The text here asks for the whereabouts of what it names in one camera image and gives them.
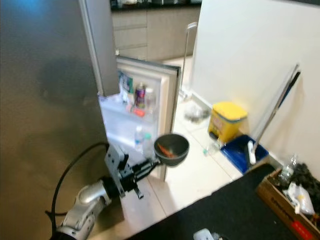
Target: yellow trash bin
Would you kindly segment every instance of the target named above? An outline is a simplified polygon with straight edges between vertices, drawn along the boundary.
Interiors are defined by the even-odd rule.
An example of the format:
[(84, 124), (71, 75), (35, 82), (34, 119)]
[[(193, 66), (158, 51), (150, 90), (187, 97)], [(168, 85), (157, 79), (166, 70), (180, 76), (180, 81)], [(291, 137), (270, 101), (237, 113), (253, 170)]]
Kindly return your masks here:
[(247, 112), (233, 102), (219, 102), (213, 105), (208, 132), (222, 143), (229, 142), (238, 132)]

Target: orange food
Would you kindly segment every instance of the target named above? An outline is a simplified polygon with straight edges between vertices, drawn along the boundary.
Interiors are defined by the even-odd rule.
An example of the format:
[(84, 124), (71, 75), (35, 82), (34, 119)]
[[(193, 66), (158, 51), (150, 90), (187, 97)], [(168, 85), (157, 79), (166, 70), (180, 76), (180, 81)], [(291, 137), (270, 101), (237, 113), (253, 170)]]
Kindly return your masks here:
[(174, 158), (176, 157), (177, 155), (171, 153), (170, 151), (168, 151), (164, 146), (162, 146), (161, 144), (157, 144), (158, 147), (160, 148), (161, 152), (166, 155), (168, 158)]

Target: wooden cabinet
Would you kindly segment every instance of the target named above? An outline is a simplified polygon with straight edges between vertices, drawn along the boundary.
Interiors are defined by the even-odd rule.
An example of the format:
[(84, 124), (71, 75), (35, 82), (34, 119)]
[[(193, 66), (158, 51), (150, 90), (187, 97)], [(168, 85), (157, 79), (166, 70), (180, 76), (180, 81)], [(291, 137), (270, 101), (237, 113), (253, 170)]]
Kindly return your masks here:
[[(112, 13), (115, 48), (121, 56), (161, 61), (183, 57), (186, 27), (198, 22), (200, 7), (132, 10)], [(190, 31), (187, 53), (193, 53), (196, 30)]]

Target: blue dustpan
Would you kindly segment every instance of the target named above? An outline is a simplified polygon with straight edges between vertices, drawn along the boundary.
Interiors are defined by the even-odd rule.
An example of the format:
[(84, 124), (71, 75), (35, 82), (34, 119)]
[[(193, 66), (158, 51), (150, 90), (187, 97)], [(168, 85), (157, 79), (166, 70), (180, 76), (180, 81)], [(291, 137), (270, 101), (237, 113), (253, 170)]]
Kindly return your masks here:
[[(245, 149), (248, 149), (249, 141), (255, 143), (255, 141), (248, 135), (241, 135), (228, 142), (220, 149), (223, 155), (225, 155), (243, 174), (249, 169), (250, 166), (250, 164), (247, 162), (245, 153)], [(265, 158), (268, 154), (268, 151), (259, 144), (255, 150), (255, 159), (258, 162)]]

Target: dark bowl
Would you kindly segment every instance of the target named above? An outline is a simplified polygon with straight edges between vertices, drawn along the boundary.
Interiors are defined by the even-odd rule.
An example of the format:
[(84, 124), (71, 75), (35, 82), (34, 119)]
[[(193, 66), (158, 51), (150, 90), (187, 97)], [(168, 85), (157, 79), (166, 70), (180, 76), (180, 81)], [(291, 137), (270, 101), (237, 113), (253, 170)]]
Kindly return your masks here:
[[(167, 149), (170, 153), (176, 155), (174, 157), (166, 156), (158, 144)], [(154, 142), (154, 153), (155, 156), (160, 160), (162, 164), (168, 167), (175, 167), (179, 165), (188, 155), (189, 142), (188, 140), (178, 134), (170, 133), (160, 136)]]

